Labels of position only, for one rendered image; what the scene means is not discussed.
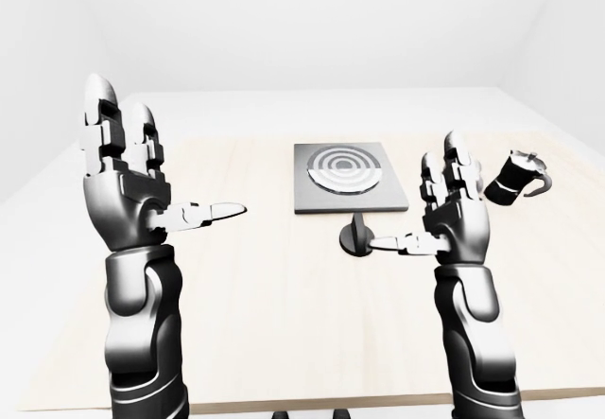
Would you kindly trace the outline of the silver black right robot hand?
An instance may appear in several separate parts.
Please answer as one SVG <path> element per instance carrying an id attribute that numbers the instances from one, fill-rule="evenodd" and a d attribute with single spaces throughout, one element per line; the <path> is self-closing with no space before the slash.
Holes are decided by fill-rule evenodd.
<path id="1" fill-rule="evenodd" d="M 480 198 L 481 165 L 458 131 L 445 136 L 441 159 L 432 152 L 423 155 L 421 178 L 424 230 L 378 237 L 370 247 L 400 255 L 434 255 L 441 265 L 483 264 L 490 222 Z"/>

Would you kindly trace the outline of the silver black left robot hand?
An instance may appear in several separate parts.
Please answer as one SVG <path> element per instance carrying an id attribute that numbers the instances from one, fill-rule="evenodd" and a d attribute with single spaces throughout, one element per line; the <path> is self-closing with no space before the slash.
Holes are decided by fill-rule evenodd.
<path id="1" fill-rule="evenodd" d="M 161 171 L 164 148 L 149 107 L 137 103 L 126 134 L 110 82 L 98 74 L 86 81 L 81 149 L 83 190 L 95 229 L 113 252 L 162 244 L 169 233 L 211 225 L 247 212 L 237 202 L 199 205 L 171 202 L 171 184 Z"/>

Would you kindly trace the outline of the round black stove knob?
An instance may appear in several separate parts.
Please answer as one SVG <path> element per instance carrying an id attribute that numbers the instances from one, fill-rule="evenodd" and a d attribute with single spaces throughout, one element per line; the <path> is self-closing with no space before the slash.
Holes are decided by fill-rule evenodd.
<path id="1" fill-rule="evenodd" d="M 372 252 L 370 242 L 373 231 L 365 224 L 363 214 L 355 212 L 352 221 L 345 225 L 339 234 L 339 244 L 344 252 L 355 257 L 367 256 Z"/>

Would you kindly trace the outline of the flat dark stove plate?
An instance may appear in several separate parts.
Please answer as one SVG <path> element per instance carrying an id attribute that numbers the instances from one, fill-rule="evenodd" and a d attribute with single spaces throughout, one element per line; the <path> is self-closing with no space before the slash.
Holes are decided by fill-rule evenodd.
<path id="1" fill-rule="evenodd" d="M 405 212 L 409 208 L 379 142 L 294 146 L 294 212 Z"/>

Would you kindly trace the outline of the black moka pot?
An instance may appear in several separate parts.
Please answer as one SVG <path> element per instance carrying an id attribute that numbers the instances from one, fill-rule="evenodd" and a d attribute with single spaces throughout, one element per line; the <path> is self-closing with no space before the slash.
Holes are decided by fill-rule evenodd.
<path id="1" fill-rule="evenodd" d="M 512 149 L 500 172 L 484 190 L 484 197 L 500 206 L 511 206 L 534 180 L 543 185 L 529 193 L 526 198 L 535 197 L 549 191 L 552 179 L 546 172 L 546 164 L 536 152 L 524 153 Z"/>

